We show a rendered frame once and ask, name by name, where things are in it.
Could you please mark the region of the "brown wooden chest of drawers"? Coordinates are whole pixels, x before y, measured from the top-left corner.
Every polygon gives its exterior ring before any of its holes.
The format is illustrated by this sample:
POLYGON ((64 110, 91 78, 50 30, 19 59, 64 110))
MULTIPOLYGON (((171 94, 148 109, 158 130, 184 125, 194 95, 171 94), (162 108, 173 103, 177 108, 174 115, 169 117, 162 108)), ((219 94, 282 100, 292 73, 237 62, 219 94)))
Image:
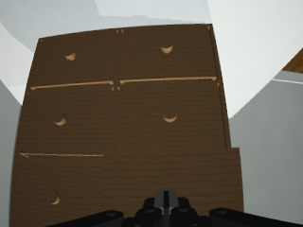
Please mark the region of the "brown wooden chest of drawers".
POLYGON ((113 89, 113 107, 112 107, 112 124, 111 124, 111 146, 110 152, 116 152, 116 129, 117 129, 117 109, 118 109, 118 90, 119 87, 135 87, 135 86, 156 86, 156 85, 181 85, 181 84, 213 84, 218 83, 220 101, 222 108, 223 116, 223 135, 225 148, 231 148, 231 139, 230 139, 230 129, 228 122, 228 114, 225 100, 225 93, 223 87, 223 75, 220 65, 219 53, 215 39, 215 33, 212 24, 179 24, 179 25, 155 25, 155 26, 127 26, 127 27, 117 27, 117 28, 106 28, 98 30, 89 30, 75 33, 68 33, 62 35, 55 35, 49 37, 39 38, 32 64, 30 67, 27 87, 25 90, 22 110, 20 114, 19 126, 17 131, 14 160, 13 160, 13 169, 12 169, 12 179, 11 179, 11 192, 10 192, 10 213, 9 213, 9 227, 14 226, 14 206, 15 206, 15 188, 16 188, 16 176, 17 176, 17 166, 18 161, 30 161, 30 162, 49 162, 49 163, 82 163, 82 164, 102 164, 102 159, 63 159, 63 158, 34 158, 26 157, 19 153, 22 128, 24 123, 25 111, 27 106, 28 94, 35 93, 46 93, 46 92, 59 92, 59 91, 72 91, 72 90, 86 90, 86 89, 101 89, 101 88, 112 88, 113 89), (216 69, 216 80, 185 80, 185 81, 160 81, 160 82, 139 82, 139 83, 121 83, 119 84, 120 78, 120 63, 121 63, 121 47, 122 47, 122 33, 124 29, 137 29, 137 28, 152 28, 152 27, 172 27, 172 26, 208 26, 210 41, 212 45, 213 58, 216 69), (72 35, 80 35, 87 33, 103 32, 103 31, 114 31, 117 32, 117 43, 116 43, 116 64, 115 64, 115 77, 114 84, 105 84, 105 85, 90 85, 90 86, 77 86, 77 87, 63 87, 63 88, 52 88, 52 89, 41 89, 41 90, 32 90, 30 88, 36 60, 40 50, 42 40, 59 38, 72 35))

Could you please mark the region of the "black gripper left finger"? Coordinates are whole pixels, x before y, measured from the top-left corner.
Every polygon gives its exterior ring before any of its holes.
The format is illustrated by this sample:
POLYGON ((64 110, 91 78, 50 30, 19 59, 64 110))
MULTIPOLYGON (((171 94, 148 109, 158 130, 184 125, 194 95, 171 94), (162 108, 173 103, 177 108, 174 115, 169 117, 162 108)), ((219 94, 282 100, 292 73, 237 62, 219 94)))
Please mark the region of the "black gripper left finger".
POLYGON ((156 191, 155 198, 145 199, 134 218, 107 210, 45 227, 167 227, 167 191, 156 191))

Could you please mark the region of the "brown wooden drawer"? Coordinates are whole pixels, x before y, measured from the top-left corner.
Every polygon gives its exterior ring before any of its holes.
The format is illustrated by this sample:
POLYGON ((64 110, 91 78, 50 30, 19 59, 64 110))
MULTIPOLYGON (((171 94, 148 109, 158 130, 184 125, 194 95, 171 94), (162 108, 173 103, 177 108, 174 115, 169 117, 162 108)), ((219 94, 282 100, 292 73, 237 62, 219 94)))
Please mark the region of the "brown wooden drawer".
POLYGON ((19 153, 102 159, 110 152, 112 103, 112 88, 28 94, 19 153))
POLYGON ((199 216, 219 207, 244 213, 240 148, 102 153, 101 212, 133 218, 156 191, 174 190, 199 216))
POLYGON ((14 226, 45 227, 101 212, 101 174, 102 164, 18 161, 14 226))
POLYGON ((120 83, 216 77, 208 26, 123 30, 120 83))
POLYGON ((42 40, 30 88, 114 84, 116 42, 116 30, 42 40))
POLYGON ((116 152, 208 148, 225 148, 218 83, 119 87, 116 152))

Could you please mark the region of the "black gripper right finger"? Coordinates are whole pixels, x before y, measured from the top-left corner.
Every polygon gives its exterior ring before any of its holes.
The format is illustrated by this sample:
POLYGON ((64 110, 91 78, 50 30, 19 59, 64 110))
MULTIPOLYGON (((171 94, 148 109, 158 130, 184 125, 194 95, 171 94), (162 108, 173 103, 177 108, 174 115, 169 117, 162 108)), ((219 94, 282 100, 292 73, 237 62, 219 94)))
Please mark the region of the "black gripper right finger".
POLYGON ((272 218, 265 218, 228 208, 209 211, 209 217, 198 216, 185 197, 177 197, 177 191, 167 191, 167 227, 303 227, 272 218))

